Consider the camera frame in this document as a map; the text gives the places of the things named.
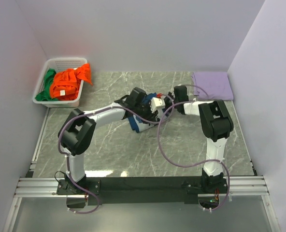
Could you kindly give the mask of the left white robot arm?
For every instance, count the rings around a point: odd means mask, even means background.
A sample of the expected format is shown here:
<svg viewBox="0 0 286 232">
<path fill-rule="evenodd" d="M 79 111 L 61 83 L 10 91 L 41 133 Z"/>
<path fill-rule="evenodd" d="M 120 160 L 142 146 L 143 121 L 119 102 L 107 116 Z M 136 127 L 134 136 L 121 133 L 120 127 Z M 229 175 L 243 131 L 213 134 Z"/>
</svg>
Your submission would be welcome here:
<svg viewBox="0 0 286 232">
<path fill-rule="evenodd" d="M 147 94 L 135 87 L 129 95 L 108 106 L 93 111 L 74 109 L 69 114 L 58 133 L 58 150 L 66 156 L 68 189 L 73 194 L 84 191 L 84 153 L 90 146 L 95 129 L 124 119 L 136 133 L 153 127 L 159 121 L 158 112 L 152 112 L 150 108 L 151 100 L 156 97 L 156 93 Z"/>
</svg>

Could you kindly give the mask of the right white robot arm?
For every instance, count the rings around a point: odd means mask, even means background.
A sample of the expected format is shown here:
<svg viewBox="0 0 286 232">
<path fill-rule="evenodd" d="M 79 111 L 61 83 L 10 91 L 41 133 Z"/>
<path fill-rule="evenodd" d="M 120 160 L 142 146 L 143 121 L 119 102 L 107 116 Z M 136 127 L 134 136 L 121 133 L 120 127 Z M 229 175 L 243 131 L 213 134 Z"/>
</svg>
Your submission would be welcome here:
<svg viewBox="0 0 286 232">
<path fill-rule="evenodd" d="M 204 193 L 225 193 L 229 190 L 229 179 L 224 178 L 224 151 L 234 124 L 223 100 L 189 101 L 186 86 L 174 87 L 172 107 L 183 115 L 200 117 L 201 129 L 206 137 L 206 158 L 203 164 L 200 188 Z"/>
</svg>

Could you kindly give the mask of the blue t shirt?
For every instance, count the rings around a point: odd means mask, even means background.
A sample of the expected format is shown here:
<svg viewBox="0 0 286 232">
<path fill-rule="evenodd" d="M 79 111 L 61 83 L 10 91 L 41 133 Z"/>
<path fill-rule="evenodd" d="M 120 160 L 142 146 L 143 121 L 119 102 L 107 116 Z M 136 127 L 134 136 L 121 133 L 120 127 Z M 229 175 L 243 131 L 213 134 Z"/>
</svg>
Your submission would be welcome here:
<svg viewBox="0 0 286 232">
<path fill-rule="evenodd" d="M 142 102 L 144 102 L 145 100 L 151 100 L 151 98 L 154 97 L 156 94 L 157 93 L 148 94 L 146 97 L 144 97 Z M 156 113 L 157 113 L 157 118 L 160 121 L 161 117 L 163 116 L 162 109 L 157 110 Z M 145 121 L 141 120 L 140 118 L 138 118 L 135 115 L 128 118 L 128 121 L 129 121 L 131 129 L 137 133 L 143 132 L 143 131 L 155 126 L 155 124 L 146 123 Z"/>
</svg>

